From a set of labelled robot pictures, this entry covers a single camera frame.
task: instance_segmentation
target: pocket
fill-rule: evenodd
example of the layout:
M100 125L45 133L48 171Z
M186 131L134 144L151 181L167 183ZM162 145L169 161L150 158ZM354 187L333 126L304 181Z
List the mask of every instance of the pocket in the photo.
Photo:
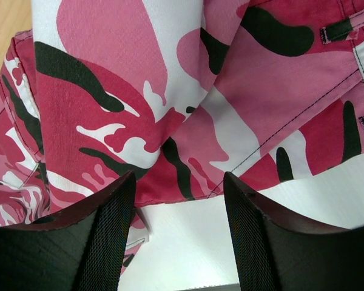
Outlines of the pocket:
M19 189L38 166L7 111L0 112L0 183Z

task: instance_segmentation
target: pink fabric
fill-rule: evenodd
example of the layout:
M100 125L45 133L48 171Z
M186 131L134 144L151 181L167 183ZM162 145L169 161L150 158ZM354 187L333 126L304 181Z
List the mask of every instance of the pink fabric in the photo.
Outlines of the pink fabric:
M323 44L350 16L355 37ZM0 226L128 170L135 206L261 190L364 153L364 0L35 1L0 72ZM130 233L148 232L137 217Z

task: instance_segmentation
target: wooden floor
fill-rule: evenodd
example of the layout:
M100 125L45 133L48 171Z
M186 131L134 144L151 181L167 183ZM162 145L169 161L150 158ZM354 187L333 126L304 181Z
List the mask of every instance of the wooden floor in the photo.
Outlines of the wooden floor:
M31 0L0 0L0 68L11 38L31 28Z

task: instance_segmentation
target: pink camouflage pattern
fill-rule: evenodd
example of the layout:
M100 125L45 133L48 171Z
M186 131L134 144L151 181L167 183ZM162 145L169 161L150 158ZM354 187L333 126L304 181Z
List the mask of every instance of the pink camouflage pattern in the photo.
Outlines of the pink camouflage pattern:
M262 190L364 153L364 25L321 39L364 24L364 0L92 3L34 1L33 30L12 39L0 226L128 170L144 207L221 195L225 172ZM126 259L147 240L136 216Z

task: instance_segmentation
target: white surface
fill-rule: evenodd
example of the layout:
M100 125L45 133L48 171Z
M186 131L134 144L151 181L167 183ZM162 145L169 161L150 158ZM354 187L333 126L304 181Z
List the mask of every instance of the white surface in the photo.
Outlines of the white surface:
M311 218L364 224L364 155L319 176L263 192ZM120 279L119 291L174 291L238 283L224 199L148 206L150 241Z
M240 285L238 284L231 284L231 285L225 285L225 286L217 286L217 287L208 287L208 288L199 288L199 289L193 289L193 290L199 290L199 291L241 291Z

